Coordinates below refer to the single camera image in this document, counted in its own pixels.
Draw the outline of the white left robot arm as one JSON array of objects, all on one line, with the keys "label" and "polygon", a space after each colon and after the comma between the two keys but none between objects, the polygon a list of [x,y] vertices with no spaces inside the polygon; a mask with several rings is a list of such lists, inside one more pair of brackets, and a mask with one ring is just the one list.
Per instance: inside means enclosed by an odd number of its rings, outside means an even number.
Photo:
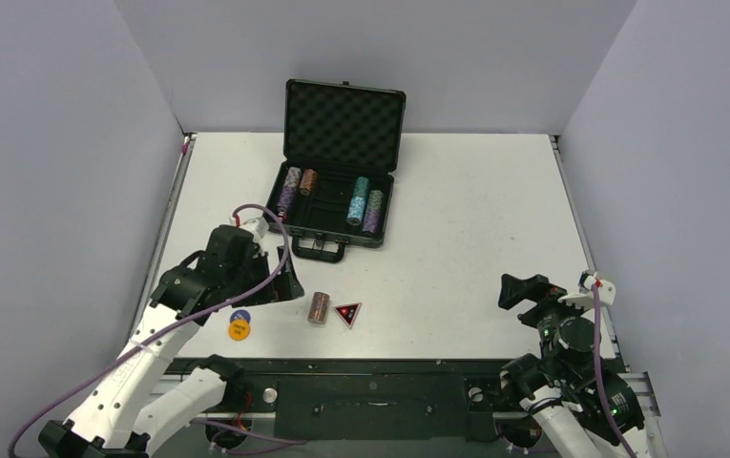
[{"label": "white left robot arm", "polygon": [[88,386],[91,393],[65,420],[42,428],[51,457],[149,457],[202,412],[244,403],[243,369],[211,355],[154,401],[149,398],[178,352],[222,307],[291,301],[303,296],[286,245],[269,266],[264,217],[215,228],[204,249],[160,276],[115,367]]}]

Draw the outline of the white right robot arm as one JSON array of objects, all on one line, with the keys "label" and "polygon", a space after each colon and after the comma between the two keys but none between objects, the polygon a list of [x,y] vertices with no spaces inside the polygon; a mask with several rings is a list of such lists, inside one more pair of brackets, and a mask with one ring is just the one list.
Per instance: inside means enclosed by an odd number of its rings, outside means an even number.
[{"label": "white right robot arm", "polygon": [[503,366],[499,397],[521,407],[563,457],[651,454],[635,391],[601,356],[602,311],[615,295],[615,286],[591,271],[574,293],[542,275],[501,278],[499,308],[532,302],[518,320],[536,330],[539,352]]}]

